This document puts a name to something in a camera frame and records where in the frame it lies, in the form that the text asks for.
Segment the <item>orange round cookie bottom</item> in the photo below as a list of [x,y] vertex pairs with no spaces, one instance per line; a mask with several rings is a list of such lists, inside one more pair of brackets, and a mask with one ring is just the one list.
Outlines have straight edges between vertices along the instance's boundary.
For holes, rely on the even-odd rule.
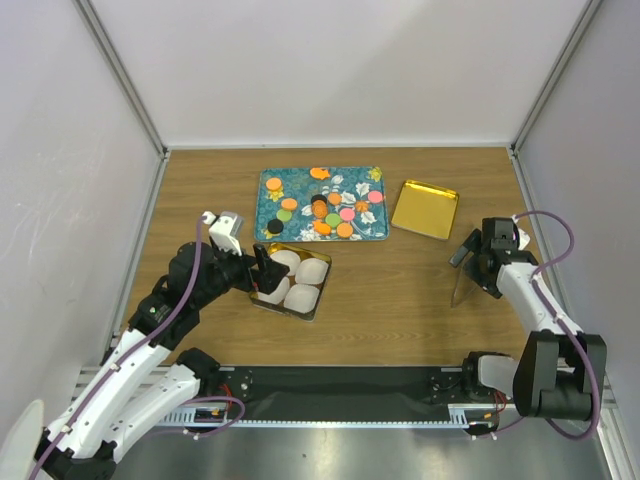
[[353,227],[350,223],[343,222],[336,227],[336,234],[340,238],[349,239],[353,235]]

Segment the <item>orange fish cookie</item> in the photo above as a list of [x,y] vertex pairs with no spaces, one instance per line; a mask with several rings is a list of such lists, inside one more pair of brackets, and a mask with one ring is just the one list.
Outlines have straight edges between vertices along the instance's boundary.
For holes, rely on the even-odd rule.
[[323,236],[328,236],[332,233],[332,227],[326,224],[324,221],[316,220],[313,222],[313,229]]
[[327,168],[314,167],[310,169],[309,173],[313,179],[316,179],[319,181],[323,181],[331,178],[331,173]]

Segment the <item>orange waffle cookie centre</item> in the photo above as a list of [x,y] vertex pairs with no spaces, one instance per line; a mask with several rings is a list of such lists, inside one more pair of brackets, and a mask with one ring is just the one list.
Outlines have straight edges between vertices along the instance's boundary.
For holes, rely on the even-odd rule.
[[324,219],[328,215],[327,204],[321,200],[314,201],[311,210],[314,217],[318,219]]

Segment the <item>green round cookie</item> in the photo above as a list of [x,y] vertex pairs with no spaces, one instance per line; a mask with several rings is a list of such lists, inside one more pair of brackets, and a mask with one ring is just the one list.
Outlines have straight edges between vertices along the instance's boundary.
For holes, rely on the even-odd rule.
[[342,222],[342,219],[339,214],[330,213],[324,218],[324,222],[329,225],[331,229],[335,229]]
[[285,209],[280,209],[276,213],[276,218],[283,223],[288,223],[292,219],[292,216],[293,216],[293,212]]

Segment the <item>white paper cup bottom-right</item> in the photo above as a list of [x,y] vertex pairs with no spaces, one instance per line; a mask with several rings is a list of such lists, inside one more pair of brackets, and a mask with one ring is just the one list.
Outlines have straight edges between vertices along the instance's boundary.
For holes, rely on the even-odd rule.
[[320,290],[313,285],[295,284],[284,298],[286,309],[300,314],[308,314],[315,309]]

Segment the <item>gold tin lid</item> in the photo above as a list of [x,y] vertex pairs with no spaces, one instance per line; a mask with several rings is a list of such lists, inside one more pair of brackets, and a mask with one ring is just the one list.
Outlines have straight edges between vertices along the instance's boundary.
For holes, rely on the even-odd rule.
[[391,225],[446,241],[451,235],[459,198],[454,190],[406,180],[400,189]]

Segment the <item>orange round cookie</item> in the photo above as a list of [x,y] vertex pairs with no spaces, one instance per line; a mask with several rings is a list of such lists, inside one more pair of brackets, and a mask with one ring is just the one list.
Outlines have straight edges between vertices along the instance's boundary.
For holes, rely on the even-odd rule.
[[281,202],[281,207],[287,211],[293,211],[297,208],[298,203],[293,198],[286,198]]
[[342,203],[342,196],[337,192],[331,192],[327,196],[328,202],[333,206],[338,206]]
[[278,191],[282,188],[282,181],[280,178],[272,177],[265,182],[265,186],[269,191]]
[[336,227],[336,234],[340,238],[349,239],[353,235],[353,227],[350,223],[343,222]]

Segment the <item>metal tongs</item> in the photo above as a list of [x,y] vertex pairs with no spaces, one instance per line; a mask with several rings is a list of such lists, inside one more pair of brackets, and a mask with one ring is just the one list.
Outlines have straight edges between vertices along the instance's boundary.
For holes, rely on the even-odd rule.
[[455,270],[455,281],[450,299],[450,306],[456,308],[467,301],[477,290],[478,285],[468,275],[467,264],[470,261],[469,254],[459,266],[451,266]]

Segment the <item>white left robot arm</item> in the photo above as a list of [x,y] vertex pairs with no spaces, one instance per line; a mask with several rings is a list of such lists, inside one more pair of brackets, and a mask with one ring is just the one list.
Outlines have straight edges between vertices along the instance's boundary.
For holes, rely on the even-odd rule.
[[220,365],[198,348],[135,392],[200,321],[201,310],[232,289],[271,294],[289,268],[261,244],[251,255],[201,240],[181,246],[168,271],[138,305],[118,344],[84,391],[45,427],[32,478],[108,479],[126,451],[160,419],[191,401],[234,402],[221,392]]

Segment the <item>aluminium frame post left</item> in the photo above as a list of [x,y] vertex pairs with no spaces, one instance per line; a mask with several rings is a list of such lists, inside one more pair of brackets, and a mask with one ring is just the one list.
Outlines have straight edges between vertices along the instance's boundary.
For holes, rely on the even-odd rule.
[[121,93],[140,124],[147,140],[153,146],[160,159],[164,161],[167,158],[168,148],[161,139],[159,130],[152,120],[138,89],[134,85],[134,82],[129,75],[119,52],[117,51],[113,40],[111,39],[104,22],[101,20],[94,3],[89,0],[73,0],[72,4],[84,22],[90,37],[95,42],[109,71],[121,90]]

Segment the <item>orange fish cookie bottom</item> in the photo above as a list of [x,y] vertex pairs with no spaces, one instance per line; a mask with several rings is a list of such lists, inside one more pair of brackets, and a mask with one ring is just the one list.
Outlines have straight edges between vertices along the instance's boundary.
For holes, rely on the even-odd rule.
[[326,224],[324,221],[316,220],[313,222],[313,229],[323,236],[328,236],[332,233],[332,227]]

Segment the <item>aluminium frame post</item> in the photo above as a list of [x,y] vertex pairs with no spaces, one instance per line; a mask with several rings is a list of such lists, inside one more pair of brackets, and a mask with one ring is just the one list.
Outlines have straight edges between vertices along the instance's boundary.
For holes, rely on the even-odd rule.
[[129,75],[119,52],[117,51],[113,40],[111,39],[104,22],[101,20],[94,3],[89,0],[73,0],[72,4],[84,22],[90,37],[95,42],[109,71],[121,90],[121,93],[140,124],[147,140],[153,146],[160,159],[164,161],[167,158],[168,148],[161,139],[159,130],[152,120],[138,89],[134,85],[134,82]]
[[538,92],[532,106],[528,110],[524,121],[519,127],[513,141],[510,144],[510,151],[517,155],[522,149],[531,130],[535,126],[538,118],[542,114],[547,102],[551,98],[556,86],[560,82],[566,68],[582,43],[588,28],[592,24],[596,14],[600,10],[602,0],[588,0],[581,9],[576,22],[561,47],[558,56],[554,60],[550,72],[545,77],[540,91]]

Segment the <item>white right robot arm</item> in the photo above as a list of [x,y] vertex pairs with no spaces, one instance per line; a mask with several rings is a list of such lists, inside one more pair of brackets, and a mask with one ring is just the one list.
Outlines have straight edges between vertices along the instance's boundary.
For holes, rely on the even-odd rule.
[[480,290],[506,300],[527,334],[519,359],[470,353],[463,363],[461,392],[482,402],[499,391],[523,417],[596,424],[606,343],[585,332],[553,296],[543,277],[546,267],[525,249],[517,221],[516,217],[483,219],[449,260]]

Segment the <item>orange round cookie top-left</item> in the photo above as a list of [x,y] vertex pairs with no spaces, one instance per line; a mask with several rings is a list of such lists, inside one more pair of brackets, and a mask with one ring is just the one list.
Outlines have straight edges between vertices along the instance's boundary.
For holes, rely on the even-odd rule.
[[278,191],[282,188],[282,181],[280,178],[272,177],[265,182],[265,186],[269,191]]

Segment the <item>gold cookie tin box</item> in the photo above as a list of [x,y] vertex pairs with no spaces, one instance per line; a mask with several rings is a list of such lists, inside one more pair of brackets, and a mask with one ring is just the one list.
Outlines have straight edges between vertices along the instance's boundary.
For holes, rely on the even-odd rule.
[[331,257],[282,243],[271,243],[267,253],[272,260],[287,266],[289,273],[273,293],[251,293],[251,303],[264,310],[313,322],[328,281]]

